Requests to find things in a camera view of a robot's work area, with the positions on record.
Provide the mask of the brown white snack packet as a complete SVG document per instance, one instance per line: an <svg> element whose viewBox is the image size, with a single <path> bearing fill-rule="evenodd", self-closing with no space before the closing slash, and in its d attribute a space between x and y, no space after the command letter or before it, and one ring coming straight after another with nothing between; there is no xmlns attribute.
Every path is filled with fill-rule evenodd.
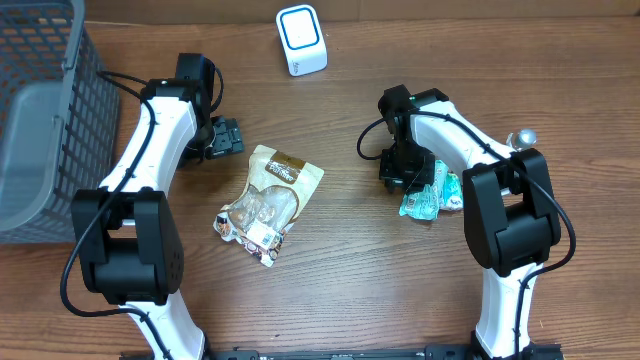
<svg viewBox="0 0 640 360"><path fill-rule="evenodd" d="M213 229L270 268L323 176L324 170L309 162L259 145L249 158L243 192L221 208Z"/></svg>

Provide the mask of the teal white snack packet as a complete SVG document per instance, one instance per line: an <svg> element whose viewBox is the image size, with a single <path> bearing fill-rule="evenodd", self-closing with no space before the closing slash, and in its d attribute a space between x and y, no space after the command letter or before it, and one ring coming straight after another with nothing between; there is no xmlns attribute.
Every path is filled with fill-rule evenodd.
<svg viewBox="0 0 640 360"><path fill-rule="evenodd" d="M405 194L399 208L399 215L416 219L433 221L437 219L440 205L443 202L442 187L449 172L448 166L441 160L435 161L434 182L421 192Z"/></svg>

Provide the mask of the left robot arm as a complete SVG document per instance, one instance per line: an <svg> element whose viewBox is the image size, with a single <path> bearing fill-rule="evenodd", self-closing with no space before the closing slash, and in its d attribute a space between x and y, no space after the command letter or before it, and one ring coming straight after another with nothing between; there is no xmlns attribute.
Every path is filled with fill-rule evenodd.
<svg viewBox="0 0 640 360"><path fill-rule="evenodd" d="M236 120L214 113L223 92L211 60L179 54L173 77L134 92L140 117L117 165L71 202L76 244L61 275L63 305L84 318L128 315L152 359L214 356L180 293L184 251L168 191L189 161L243 152Z"/></svg>

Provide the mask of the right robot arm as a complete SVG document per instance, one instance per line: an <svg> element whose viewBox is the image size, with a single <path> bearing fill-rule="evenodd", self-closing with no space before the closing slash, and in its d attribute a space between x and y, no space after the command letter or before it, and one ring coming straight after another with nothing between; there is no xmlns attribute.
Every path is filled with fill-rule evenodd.
<svg viewBox="0 0 640 360"><path fill-rule="evenodd" d="M562 358L559 346L537 345L528 334L536 278L561 236L543 155L487 136L438 89L389 88L378 110L394 139L380 155L379 177L389 190L428 189L438 160L461 179L465 239L483 269L482 310L467 358Z"/></svg>

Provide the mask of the yellow juice bottle silver cap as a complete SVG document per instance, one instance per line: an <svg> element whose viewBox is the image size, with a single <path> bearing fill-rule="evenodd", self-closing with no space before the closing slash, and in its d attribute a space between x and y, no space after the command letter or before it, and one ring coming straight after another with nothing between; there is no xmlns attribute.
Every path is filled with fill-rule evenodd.
<svg viewBox="0 0 640 360"><path fill-rule="evenodd" d="M510 133L506 145L515 151L523 151L534 147L537 140L537 133L533 129L524 128L517 133Z"/></svg>

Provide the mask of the teal white tissue pack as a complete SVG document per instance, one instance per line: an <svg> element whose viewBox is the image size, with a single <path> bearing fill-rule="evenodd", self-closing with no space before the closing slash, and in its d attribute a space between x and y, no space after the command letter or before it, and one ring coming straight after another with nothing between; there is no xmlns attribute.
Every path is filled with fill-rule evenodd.
<svg viewBox="0 0 640 360"><path fill-rule="evenodd" d="M440 209L446 211L460 211L464 207L462 186L458 176L448 172L442 186Z"/></svg>

